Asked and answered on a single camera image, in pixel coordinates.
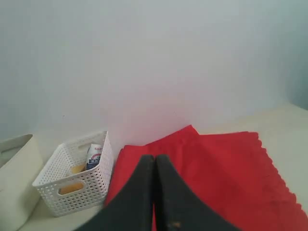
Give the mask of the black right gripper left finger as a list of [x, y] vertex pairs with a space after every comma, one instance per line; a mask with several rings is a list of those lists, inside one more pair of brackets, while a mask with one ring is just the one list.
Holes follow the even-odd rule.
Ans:
[[154, 157], [143, 155], [111, 202], [77, 231], [150, 231], [153, 220]]

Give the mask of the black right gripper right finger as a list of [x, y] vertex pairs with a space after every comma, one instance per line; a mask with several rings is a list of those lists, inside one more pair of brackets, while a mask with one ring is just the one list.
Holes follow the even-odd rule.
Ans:
[[155, 158], [155, 180], [155, 223], [158, 231], [239, 230], [192, 192], [165, 154]]

